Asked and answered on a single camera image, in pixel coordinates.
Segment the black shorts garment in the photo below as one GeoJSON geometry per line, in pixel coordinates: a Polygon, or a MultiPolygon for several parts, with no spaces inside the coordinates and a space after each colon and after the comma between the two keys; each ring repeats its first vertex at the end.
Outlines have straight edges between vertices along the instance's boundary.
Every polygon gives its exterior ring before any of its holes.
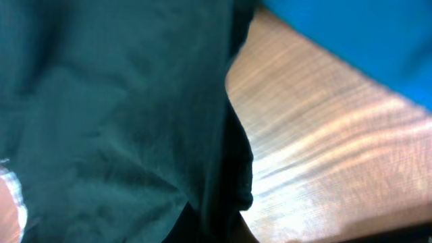
{"type": "Polygon", "coordinates": [[[225,89],[256,1],[2,0],[1,164],[23,242],[253,242],[225,89]]]}

